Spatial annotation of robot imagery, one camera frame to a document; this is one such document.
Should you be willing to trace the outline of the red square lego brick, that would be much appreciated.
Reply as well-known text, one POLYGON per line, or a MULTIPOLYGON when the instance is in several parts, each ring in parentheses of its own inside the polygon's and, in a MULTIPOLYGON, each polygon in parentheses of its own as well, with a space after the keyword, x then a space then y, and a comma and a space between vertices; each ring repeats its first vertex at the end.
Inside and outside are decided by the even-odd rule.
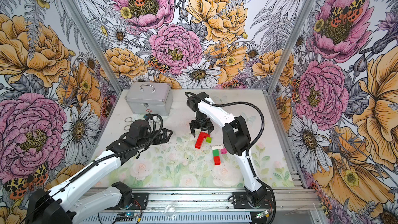
POLYGON ((201 149, 202 144, 203 144, 204 138, 202 136, 199 136, 196 143, 195 143, 195 148, 196 149, 201 149))

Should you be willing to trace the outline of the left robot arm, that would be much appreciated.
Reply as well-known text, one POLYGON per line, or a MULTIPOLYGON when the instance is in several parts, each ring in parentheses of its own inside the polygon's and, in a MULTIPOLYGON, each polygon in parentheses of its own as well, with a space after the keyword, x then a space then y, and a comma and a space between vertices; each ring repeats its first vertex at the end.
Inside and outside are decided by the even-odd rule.
POLYGON ((151 145, 166 144, 173 132, 162 125, 156 127, 159 115, 146 115, 130 124, 128 132, 106 147, 95 160, 64 182, 48 191, 37 190, 29 200, 23 224, 77 224, 108 208, 130 209, 143 205, 137 201, 129 186, 122 182, 84 200, 80 198, 110 172, 131 158, 138 158, 151 145))

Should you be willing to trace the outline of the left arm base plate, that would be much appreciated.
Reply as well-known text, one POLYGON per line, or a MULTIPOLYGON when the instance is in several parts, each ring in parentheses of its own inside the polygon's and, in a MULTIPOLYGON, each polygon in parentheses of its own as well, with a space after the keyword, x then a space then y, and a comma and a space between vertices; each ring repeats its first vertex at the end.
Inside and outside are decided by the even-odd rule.
POLYGON ((148 193, 123 193, 117 207, 122 210, 146 210, 148 193))

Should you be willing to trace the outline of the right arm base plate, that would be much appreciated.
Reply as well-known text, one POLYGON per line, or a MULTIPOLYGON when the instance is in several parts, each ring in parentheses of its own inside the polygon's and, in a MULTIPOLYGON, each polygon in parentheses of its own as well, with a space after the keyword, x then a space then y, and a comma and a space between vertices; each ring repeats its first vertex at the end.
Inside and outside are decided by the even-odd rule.
POLYGON ((275 202, 270 192, 265 194, 250 192, 232 192, 232 204, 235 209, 275 209, 275 202))

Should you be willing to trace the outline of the red long lego brick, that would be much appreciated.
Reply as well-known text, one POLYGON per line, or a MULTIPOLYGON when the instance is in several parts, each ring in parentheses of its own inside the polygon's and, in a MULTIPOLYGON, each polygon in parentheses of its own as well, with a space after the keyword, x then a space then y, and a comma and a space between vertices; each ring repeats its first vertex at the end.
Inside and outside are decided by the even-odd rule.
POLYGON ((201 138, 201 139, 207 139, 209 137, 210 137, 210 135, 206 132, 200 132, 200 134, 199 134, 199 138, 201 138))

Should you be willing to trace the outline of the red tall lego brick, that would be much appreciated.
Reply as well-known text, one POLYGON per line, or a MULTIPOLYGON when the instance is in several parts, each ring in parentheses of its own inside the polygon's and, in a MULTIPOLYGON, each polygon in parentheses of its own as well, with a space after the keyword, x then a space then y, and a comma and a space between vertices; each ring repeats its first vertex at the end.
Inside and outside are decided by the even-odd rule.
POLYGON ((214 157, 214 165, 216 166, 221 165, 221 160, 219 156, 214 157))

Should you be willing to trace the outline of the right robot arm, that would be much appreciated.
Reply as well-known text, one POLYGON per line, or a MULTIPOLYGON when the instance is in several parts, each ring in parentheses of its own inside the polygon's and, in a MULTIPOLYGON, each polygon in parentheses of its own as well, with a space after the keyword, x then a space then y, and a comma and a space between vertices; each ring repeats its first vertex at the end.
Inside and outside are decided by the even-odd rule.
POLYGON ((199 94, 185 92, 184 94, 187 97, 187 106, 196 114, 195 119, 189 123, 191 134, 196 136, 196 130, 211 134, 214 130, 214 124, 222 129, 223 146, 238 162, 244 178, 247 200, 250 206, 259 206, 271 191, 269 186, 257 176, 251 155, 251 148, 264 132, 265 119, 262 111, 254 104, 243 101, 216 104, 205 92, 199 94), (252 107, 260 116, 260 130, 253 140, 245 118, 242 116, 236 117, 223 109, 236 105, 252 107))

